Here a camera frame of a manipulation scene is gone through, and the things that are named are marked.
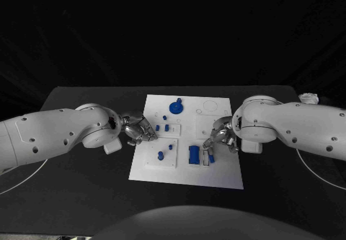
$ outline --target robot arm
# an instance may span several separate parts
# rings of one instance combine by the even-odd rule
[[[121,131],[132,138],[131,145],[157,139],[139,112],[119,115],[93,103],[14,117],[0,122],[0,169],[53,158],[80,142],[86,148],[103,146],[109,154],[122,147]]]
[[[242,139],[240,150],[262,152],[262,143],[276,138],[295,149],[312,154],[346,160],[346,110],[301,102],[282,104],[272,97],[252,96],[245,99],[229,121],[220,118],[204,141],[204,148],[213,143],[227,144],[236,152],[236,136]]]

